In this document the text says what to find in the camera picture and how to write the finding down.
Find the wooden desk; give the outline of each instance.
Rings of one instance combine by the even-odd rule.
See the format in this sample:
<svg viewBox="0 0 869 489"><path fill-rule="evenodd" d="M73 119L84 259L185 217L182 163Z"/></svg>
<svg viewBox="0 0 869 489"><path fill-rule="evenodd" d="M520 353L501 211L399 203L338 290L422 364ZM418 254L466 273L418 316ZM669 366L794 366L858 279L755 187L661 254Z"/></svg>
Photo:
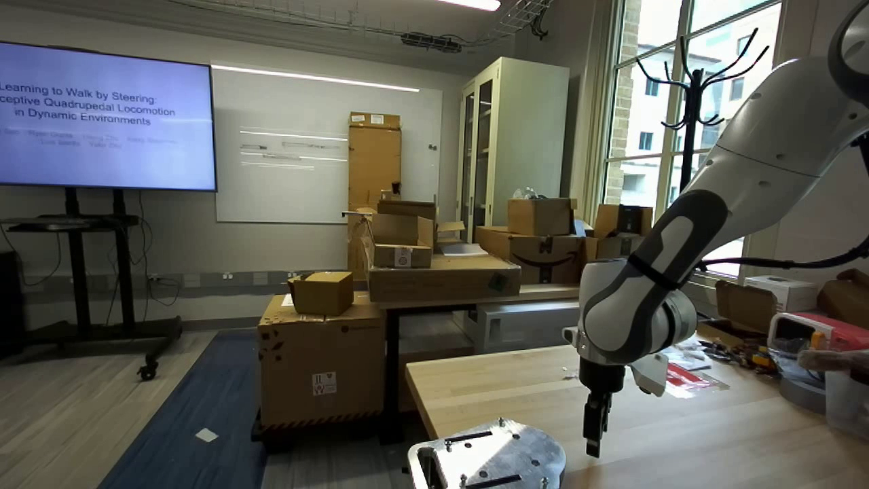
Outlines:
<svg viewBox="0 0 869 489"><path fill-rule="evenodd" d="M626 380L600 460L588 456L577 351L535 349L409 364L432 437L495 419L539 427L562 444L562 487L868 487L869 444L836 436L752 373L714 366L728 389L694 400L646 396Z"/></svg>
<svg viewBox="0 0 869 489"><path fill-rule="evenodd" d="M512 302L565 302L578 300L578 289L565 285L523 285L520 297L466 297L466 300L428 300L428 302L376 302L385 316L385 366L383 366L383 422L381 440L402 440L402 417L399 417L399 328L405 316L430 316L447 311L472 311L478 305L512 305Z"/></svg>

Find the gray floor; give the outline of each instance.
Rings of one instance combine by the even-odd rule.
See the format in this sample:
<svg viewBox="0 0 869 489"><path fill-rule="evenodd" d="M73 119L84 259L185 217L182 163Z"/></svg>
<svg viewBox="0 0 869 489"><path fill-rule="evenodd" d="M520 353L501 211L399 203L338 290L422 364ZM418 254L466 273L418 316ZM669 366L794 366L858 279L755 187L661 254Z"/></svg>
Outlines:
<svg viewBox="0 0 869 489"><path fill-rule="evenodd" d="M142 349L0 362L0 487L99 487L213 338L214 328L189 328L151 383L140 380ZM409 489L410 444L381 446L373 432L308 432L289 451L270 453L265 487Z"/></svg>

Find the monitor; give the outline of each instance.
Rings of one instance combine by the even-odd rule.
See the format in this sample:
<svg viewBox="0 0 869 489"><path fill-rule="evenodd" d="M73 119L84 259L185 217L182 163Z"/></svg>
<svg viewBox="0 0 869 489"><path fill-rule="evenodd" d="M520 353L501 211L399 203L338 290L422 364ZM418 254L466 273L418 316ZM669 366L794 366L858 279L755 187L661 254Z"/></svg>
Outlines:
<svg viewBox="0 0 869 489"><path fill-rule="evenodd" d="M0 186L218 191L213 67L0 44Z"/></svg>

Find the white robotic arm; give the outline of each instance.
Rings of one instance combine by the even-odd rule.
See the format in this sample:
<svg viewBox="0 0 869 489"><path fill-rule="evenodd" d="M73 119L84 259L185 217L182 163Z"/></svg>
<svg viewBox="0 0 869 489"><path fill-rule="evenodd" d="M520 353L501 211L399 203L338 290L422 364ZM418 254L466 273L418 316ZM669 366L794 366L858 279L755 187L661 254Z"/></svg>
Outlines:
<svg viewBox="0 0 869 489"><path fill-rule="evenodd" d="M582 383L591 389L584 437L593 456L626 366L696 328L679 285L699 262L777 224L869 131L869 4L840 27L828 61L779 65L736 111L706 171L654 224L629 262L591 263L582 278Z"/></svg>

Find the coat rack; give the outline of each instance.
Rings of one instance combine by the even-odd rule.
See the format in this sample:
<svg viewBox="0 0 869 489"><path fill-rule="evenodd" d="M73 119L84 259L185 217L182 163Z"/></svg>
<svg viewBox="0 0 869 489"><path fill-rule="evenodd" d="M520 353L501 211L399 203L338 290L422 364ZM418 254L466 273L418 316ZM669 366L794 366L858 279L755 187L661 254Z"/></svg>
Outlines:
<svg viewBox="0 0 869 489"><path fill-rule="evenodd" d="M635 61L638 67L645 72L645 77L646 77L650 81L654 81L654 85L669 85L669 86L679 86L679 91L686 92L686 114L681 114L681 119L679 119L677 125L662 122L662 125L671 127L671 131L686 127L679 191L686 191L688 182L690 182L690 176L694 176L696 125L699 125L699 122L701 122L701 125L721 125L721 122L722 122L721 114L714 114L714 118L710 118L710 119L701 118L703 91L713 86L713 85L728 81L728 78L740 78L740 77L751 73L751 72L763 61L763 55L770 51L770 46L760 48L760 55L752 61L752 65L747 65L745 72L728 73L728 72L733 72L733 65L740 65L741 58L751 51L755 36L759 36L759 27L755 27L752 36L747 39L747 44L740 48L736 61L728 62L726 67L714 72L714 73L710 73L710 72L703 72L703 67L696 67L696 72L694 72L694 67L688 65L688 39L679 36L679 55L681 55L681 67L686 67L686 78L688 78L688 81L671 78L669 62L662 62L667 78L654 78L654 77L650 77L646 65L645 65L641 61Z"/></svg>

